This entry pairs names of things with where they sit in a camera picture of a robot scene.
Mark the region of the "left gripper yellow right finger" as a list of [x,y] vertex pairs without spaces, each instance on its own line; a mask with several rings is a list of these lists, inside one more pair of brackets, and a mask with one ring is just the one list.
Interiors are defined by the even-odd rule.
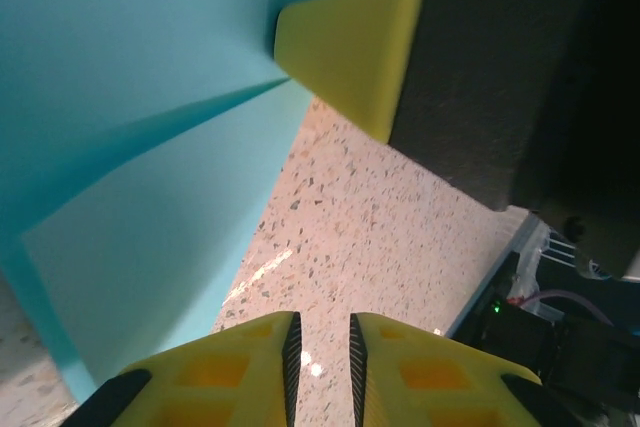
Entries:
[[350,316],[355,427],[553,427],[528,368],[374,313]]

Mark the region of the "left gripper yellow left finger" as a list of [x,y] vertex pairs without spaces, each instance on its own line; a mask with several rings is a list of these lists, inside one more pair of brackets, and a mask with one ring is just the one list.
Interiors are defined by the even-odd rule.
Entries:
[[140,360],[60,427],[294,427],[299,313],[280,311]]

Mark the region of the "teal paper sheet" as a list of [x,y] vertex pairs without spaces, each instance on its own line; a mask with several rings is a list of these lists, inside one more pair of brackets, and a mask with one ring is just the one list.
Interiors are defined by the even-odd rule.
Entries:
[[205,335],[310,93],[297,0],[0,0],[0,266],[71,394]]

